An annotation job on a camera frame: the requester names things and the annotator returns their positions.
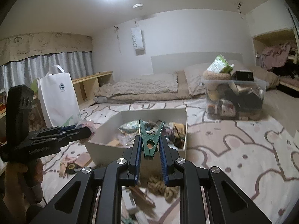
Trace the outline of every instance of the cartoon bear print sheet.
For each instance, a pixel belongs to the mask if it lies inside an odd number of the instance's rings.
[[[187,109],[187,159],[196,166],[220,167],[272,223],[282,223],[299,198],[299,146],[271,116],[259,121],[209,120],[205,99],[132,104],[95,104],[81,111],[82,118],[100,127],[120,111],[160,108]],[[70,143],[60,153],[43,158],[44,196],[50,201],[71,179],[59,178],[60,160],[86,152]],[[145,214],[149,223],[179,223],[179,199],[167,203],[150,194],[156,208]]]

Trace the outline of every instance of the headboard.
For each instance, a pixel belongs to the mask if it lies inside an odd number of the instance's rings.
[[[243,57],[240,53],[188,52],[151,56],[152,70],[154,74],[180,71],[184,70],[187,66],[207,62],[212,63],[219,54],[223,55],[226,60],[238,60],[243,62]]]

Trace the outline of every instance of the smoke detector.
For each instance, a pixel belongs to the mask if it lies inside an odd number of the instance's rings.
[[[135,4],[135,5],[133,5],[132,8],[133,8],[134,10],[139,11],[139,10],[143,9],[143,4],[141,4],[141,3]]]

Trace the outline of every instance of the green plastic clip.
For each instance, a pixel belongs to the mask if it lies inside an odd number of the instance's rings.
[[[144,158],[153,160],[155,152],[158,151],[158,142],[161,136],[165,121],[163,121],[156,134],[150,135],[146,132],[143,121],[139,120],[141,139],[142,139],[142,150],[144,152]]]

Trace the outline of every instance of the silver screw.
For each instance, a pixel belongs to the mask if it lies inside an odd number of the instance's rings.
[[[211,171],[212,171],[213,173],[220,173],[220,168],[219,168],[219,167],[212,167],[212,168],[211,168]]]
[[[90,173],[92,169],[90,167],[84,167],[82,168],[82,173]]]
[[[117,159],[116,162],[117,162],[118,164],[125,164],[125,163],[127,162],[127,160],[121,157],[121,158]]]
[[[176,160],[176,162],[179,164],[184,164],[186,162],[186,160],[184,158],[180,157]]]

